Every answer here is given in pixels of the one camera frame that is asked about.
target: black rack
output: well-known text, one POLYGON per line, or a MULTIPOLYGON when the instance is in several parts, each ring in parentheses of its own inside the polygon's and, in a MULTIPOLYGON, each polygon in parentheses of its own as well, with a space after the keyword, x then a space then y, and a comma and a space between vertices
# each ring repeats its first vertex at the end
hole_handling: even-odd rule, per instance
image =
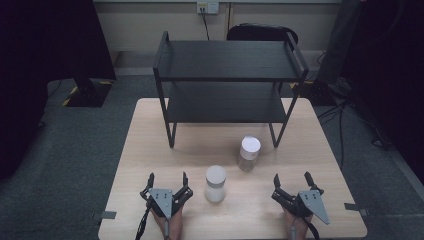
POLYGON ((174 146, 179 122, 227 122, 268 123, 274 147, 278 147, 299 95, 295 92, 285 111, 282 84, 303 86, 309 70, 287 34, 289 42, 169 41, 164 32, 153 71, 169 146, 174 146), (172 82, 168 106, 162 82, 172 82), (272 123, 283 124, 278 138, 272 123))

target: office chair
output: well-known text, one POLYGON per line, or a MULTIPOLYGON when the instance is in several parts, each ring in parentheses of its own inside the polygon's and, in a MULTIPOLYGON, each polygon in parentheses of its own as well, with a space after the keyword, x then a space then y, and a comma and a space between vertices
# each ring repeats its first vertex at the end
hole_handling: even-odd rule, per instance
POLYGON ((291 33, 297 44, 299 38, 290 28, 257 23, 242 23, 232 27, 227 33, 227 40, 286 42, 290 41, 287 36, 288 32, 291 33))

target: wall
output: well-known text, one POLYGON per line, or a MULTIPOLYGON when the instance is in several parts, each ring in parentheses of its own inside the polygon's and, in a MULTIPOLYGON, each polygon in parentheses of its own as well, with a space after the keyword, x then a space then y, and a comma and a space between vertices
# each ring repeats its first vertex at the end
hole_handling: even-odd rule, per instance
MULTIPOLYGON (((95 3, 110 51, 154 55, 163 31, 171 40, 207 40, 195 2, 95 3)), ((264 23, 292 28, 303 51, 326 49, 339 5, 291 3, 220 3, 219 14, 207 15, 211 40, 224 40, 238 23, 264 23)))

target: wooden table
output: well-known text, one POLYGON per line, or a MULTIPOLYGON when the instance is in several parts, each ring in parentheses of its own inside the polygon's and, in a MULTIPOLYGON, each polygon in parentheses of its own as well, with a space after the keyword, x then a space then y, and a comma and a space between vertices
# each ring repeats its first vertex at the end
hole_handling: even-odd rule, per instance
MULTIPOLYGON (((321 238, 364 237, 364 222, 356 211, 345 209, 354 203, 311 104, 299 99, 280 147, 274 148, 267 124, 213 123, 179 124, 178 141, 169 148, 158 99, 137 103, 106 211, 115 219, 103 219, 100 239, 134 239, 146 202, 139 192, 151 172, 156 188, 174 192, 182 186, 185 171, 194 195, 183 210, 183 239, 281 239, 287 238, 281 206, 271 198, 273 177, 279 174, 282 188, 292 195, 309 190, 303 174, 309 171, 322 195, 331 224, 317 217, 312 223, 321 238), (236 160, 244 135, 262 143, 255 168, 241 171, 236 160), (211 165, 227 171, 227 195, 219 204, 204 197, 205 173, 211 165)), ((142 239, 161 239, 153 216, 149 215, 142 239)))

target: shelf tier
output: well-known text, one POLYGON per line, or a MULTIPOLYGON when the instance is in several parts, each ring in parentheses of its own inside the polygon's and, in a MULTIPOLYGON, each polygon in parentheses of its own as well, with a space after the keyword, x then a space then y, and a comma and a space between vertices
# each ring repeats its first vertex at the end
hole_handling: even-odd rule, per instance
POLYGON ((287 42, 165 41, 154 68, 160 81, 299 82, 287 42))
POLYGON ((285 123, 279 83, 172 83, 169 122, 285 123))

